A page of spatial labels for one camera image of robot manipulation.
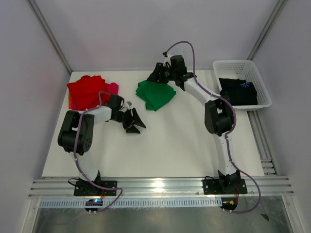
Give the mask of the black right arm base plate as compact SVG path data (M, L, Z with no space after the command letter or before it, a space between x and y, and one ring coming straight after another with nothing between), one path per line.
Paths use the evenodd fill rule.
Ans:
M205 176L202 179L203 192L205 195L220 194L247 194L248 190L244 179L227 182L224 178L211 178Z

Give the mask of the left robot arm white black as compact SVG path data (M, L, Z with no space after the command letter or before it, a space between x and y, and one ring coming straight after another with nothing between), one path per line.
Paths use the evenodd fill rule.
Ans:
M119 95L101 91L99 103L82 112L68 110L65 114L59 135L58 145L71 153L79 171L75 183L76 195L96 195L101 190L114 191L117 186L102 186L100 171L95 166L89 150L93 141L94 126L98 123L115 121L122 124L126 133L140 134L138 127L146 128L136 108L124 101Z

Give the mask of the green t shirt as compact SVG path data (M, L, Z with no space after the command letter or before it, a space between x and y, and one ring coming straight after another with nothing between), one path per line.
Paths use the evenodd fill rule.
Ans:
M174 98L176 91L167 84L145 80L138 83L136 95L145 102L146 110L157 111Z

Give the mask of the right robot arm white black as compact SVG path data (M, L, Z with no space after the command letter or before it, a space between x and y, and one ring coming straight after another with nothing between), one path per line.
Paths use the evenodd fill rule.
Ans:
M165 52L164 57L165 61L156 64L147 80L164 84L172 81L204 106L205 128L213 135L218 154L218 188L224 194L234 192L241 175L233 166L230 154L231 136L229 134L235 126L232 109L227 104L227 100L216 96L216 93L201 84L195 72L187 70L182 55L172 56Z

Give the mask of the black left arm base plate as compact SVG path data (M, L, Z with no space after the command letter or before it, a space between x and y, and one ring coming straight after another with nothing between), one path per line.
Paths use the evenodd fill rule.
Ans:
M116 188L117 181L100 181L98 186L105 188ZM78 180L75 184L73 195L76 197L91 196L116 196L116 190L102 190L90 184L88 181Z

